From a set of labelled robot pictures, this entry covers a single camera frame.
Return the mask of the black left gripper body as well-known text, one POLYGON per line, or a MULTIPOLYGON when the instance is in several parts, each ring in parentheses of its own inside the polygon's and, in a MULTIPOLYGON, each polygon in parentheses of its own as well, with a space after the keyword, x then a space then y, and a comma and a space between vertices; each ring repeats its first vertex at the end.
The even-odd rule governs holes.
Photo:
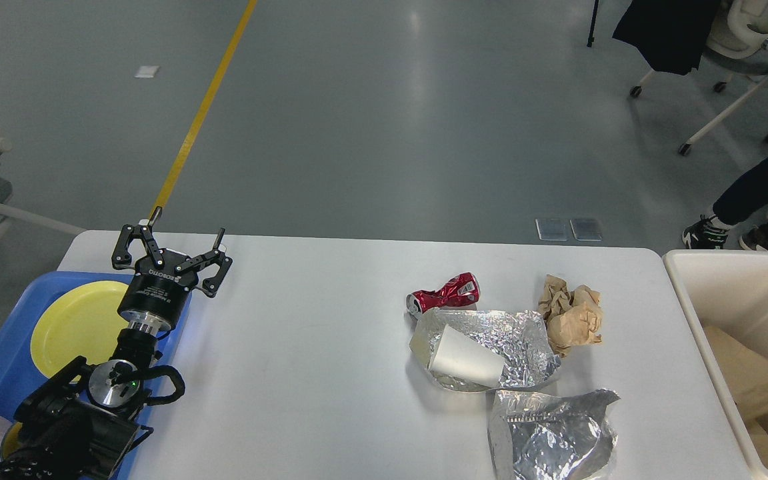
POLYGON ((144 324, 151 332, 172 331, 179 324, 189 295, 197 285, 195 271, 177 270, 191 256, 175 250, 159 250, 163 263, 156 267, 152 258, 144 256, 135 265, 136 274, 117 307, 124 320, 144 324))

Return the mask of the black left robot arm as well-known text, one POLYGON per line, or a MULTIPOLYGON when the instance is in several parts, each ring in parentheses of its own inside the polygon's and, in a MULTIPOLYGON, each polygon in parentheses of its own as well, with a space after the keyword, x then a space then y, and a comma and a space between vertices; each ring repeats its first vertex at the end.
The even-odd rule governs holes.
POLYGON ((183 397, 180 372, 161 362, 159 342, 179 324, 189 296, 216 296, 232 258, 222 246, 191 256, 161 248, 156 207, 138 225, 121 228, 111 255, 116 270, 134 272, 116 308, 126 322, 106 361, 76 355, 16 407, 0 416, 0 479, 110 479, 152 433, 138 417, 144 408, 183 397))

